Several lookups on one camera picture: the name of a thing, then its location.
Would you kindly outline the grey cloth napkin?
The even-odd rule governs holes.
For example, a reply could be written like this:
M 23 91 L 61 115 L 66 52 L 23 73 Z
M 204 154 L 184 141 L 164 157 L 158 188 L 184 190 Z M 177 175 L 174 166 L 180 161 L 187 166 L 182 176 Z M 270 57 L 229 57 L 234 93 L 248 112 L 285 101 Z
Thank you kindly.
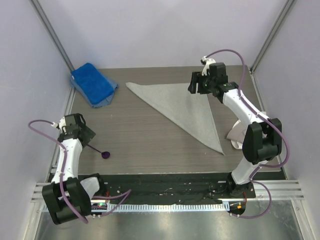
M 188 86 L 187 83 L 126 83 L 126 87 L 141 100 L 206 147 L 223 154 L 208 97 L 189 93 Z

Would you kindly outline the purple metal spoon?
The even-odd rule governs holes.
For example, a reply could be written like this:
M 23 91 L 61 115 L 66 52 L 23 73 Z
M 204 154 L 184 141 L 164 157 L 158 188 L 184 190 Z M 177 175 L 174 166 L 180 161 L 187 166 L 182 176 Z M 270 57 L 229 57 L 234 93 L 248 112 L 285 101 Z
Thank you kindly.
M 100 151 L 97 148 L 91 146 L 90 144 L 87 144 L 87 146 L 93 150 L 95 150 L 96 152 L 100 153 L 101 157 L 103 159 L 108 159 L 111 156 L 111 153 L 109 151 Z

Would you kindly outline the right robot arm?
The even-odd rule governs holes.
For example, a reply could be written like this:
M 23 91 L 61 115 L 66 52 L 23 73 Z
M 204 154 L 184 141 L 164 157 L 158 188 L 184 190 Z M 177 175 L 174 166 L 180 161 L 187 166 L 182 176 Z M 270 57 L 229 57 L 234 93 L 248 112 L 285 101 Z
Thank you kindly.
M 191 94 L 212 94 L 227 106 L 246 128 L 242 144 L 243 158 L 228 174 L 226 193 L 233 198 L 249 189 L 250 181 L 259 168 L 278 156 L 282 151 L 282 123 L 269 119 L 260 112 L 239 89 L 235 82 L 229 82 L 226 66 L 209 58 L 202 60 L 202 71 L 193 72 L 188 91 Z

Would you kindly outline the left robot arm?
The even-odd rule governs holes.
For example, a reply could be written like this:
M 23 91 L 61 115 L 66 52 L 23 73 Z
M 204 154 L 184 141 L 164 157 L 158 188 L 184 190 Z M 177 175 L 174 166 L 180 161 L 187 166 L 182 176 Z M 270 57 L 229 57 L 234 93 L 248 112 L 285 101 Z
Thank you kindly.
M 79 160 L 83 149 L 96 135 L 82 114 L 64 116 L 57 125 L 61 133 L 56 172 L 49 185 L 42 188 L 42 197 L 54 224 L 60 225 L 92 213 L 92 198 L 102 199 L 107 188 L 98 173 L 78 179 Z

